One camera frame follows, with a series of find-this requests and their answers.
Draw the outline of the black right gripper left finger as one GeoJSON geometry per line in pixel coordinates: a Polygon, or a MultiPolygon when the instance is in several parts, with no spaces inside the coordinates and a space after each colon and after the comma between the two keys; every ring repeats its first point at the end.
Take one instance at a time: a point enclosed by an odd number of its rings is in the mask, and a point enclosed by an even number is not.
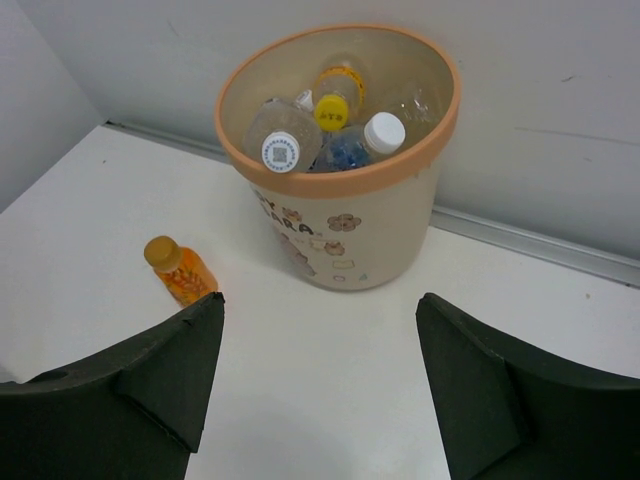
{"type": "Polygon", "coordinates": [[[74,363],[1,385],[4,479],[182,479],[205,426],[224,297],[74,363]]]}

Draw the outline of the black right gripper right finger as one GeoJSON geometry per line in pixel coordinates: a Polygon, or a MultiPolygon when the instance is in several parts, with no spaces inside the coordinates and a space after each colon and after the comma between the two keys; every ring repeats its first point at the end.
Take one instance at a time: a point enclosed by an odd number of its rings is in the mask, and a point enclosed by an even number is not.
{"type": "Polygon", "coordinates": [[[544,351],[433,293],[416,321],[451,478],[638,478],[638,379],[544,351]]]}

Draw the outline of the orange juice bottle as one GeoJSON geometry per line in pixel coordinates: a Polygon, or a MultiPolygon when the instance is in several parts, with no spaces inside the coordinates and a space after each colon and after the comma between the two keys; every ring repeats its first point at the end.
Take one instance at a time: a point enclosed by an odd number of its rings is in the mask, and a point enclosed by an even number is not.
{"type": "Polygon", "coordinates": [[[200,256],[169,236],[151,239],[144,248],[144,258],[183,308],[219,290],[217,279],[200,256]]]}

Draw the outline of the clear bottle blue label tall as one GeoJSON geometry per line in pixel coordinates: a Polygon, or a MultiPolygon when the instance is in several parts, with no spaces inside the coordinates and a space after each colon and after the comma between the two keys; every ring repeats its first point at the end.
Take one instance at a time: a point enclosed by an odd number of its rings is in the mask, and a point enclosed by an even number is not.
{"type": "Polygon", "coordinates": [[[364,125],[332,134],[310,172],[336,173],[373,165],[396,152],[405,139],[405,127],[395,115],[376,113],[364,125]]]}

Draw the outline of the clear bottle orange blue label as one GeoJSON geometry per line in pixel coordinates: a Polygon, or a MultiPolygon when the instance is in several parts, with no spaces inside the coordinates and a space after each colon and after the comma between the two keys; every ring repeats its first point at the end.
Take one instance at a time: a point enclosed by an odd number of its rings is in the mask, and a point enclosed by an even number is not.
{"type": "Polygon", "coordinates": [[[312,112],[310,90],[295,100],[265,101],[244,135],[244,153],[276,174],[307,172],[323,144],[312,112]]]}

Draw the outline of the yellow cap small bottle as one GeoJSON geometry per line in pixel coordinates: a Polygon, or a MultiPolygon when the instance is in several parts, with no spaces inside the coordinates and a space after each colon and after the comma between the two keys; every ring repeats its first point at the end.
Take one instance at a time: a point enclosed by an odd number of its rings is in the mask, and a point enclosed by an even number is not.
{"type": "Polygon", "coordinates": [[[312,89],[314,118],[326,132],[345,127],[364,104],[366,86],[350,65],[334,65],[320,73],[312,89]]]}

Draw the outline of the clear bottle blue white cap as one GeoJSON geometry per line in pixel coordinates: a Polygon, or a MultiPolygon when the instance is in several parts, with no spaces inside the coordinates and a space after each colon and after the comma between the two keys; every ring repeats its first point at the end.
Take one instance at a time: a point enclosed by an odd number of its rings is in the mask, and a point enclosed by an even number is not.
{"type": "Polygon", "coordinates": [[[430,93],[414,81],[407,81],[390,90],[383,100],[383,106],[404,123],[435,125],[438,122],[438,113],[430,93]]]}

